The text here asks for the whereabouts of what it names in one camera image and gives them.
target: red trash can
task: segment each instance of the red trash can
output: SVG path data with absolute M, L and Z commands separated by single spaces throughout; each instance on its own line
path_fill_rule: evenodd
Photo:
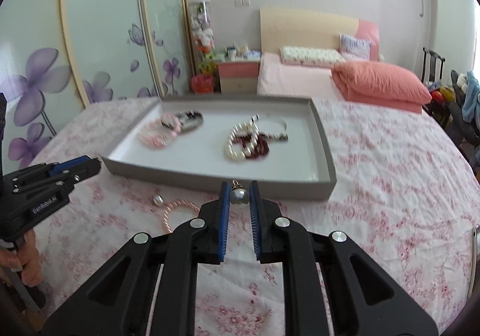
M 211 74 L 198 74 L 191 78 L 191 89 L 196 94 L 213 93 L 213 76 Z

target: headboard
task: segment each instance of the headboard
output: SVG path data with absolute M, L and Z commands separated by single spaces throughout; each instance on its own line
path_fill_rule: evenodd
M 260 9 L 260 31 L 263 53 L 278 54 L 282 46 L 339 50 L 339 34 L 343 33 L 372 41 L 370 60 L 378 60 L 378 27 L 349 16 L 267 7 Z

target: mattress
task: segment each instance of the mattress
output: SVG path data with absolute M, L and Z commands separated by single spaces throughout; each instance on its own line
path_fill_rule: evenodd
M 153 98 L 97 103 L 35 158 L 65 161 L 101 153 Z M 432 316 L 442 332 L 465 304 L 480 187 L 458 149 L 428 116 L 314 98 L 337 171 L 329 201 L 273 199 L 309 231 L 345 231 Z M 71 203 L 35 228 L 46 314 L 58 308 L 137 232 L 167 233 L 152 203 L 198 206 L 218 194 L 100 174 L 78 184 Z M 172 227 L 193 218 L 172 213 Z M 281 336 L 281 264 L 255 261 L 248 205 L 230 208 L 226 260 L 198 268 L 195 334 Z
M 257 93 L 345 100 L 333 81 L 330 69 L 284 65 L 280 56 L 273 53 L 262 56 Z

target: cup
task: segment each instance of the cup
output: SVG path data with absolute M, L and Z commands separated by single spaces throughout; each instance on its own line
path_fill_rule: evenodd
M 228 49 L 227 55 L 229 56 L 230 61 L 235 61 L 235 57 L 237 55 L 237 49 Z

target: nightstand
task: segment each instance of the nightstand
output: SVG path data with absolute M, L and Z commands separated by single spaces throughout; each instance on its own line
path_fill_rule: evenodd
M 222 93 L 257 93 L 260 59 L 216 62 Z

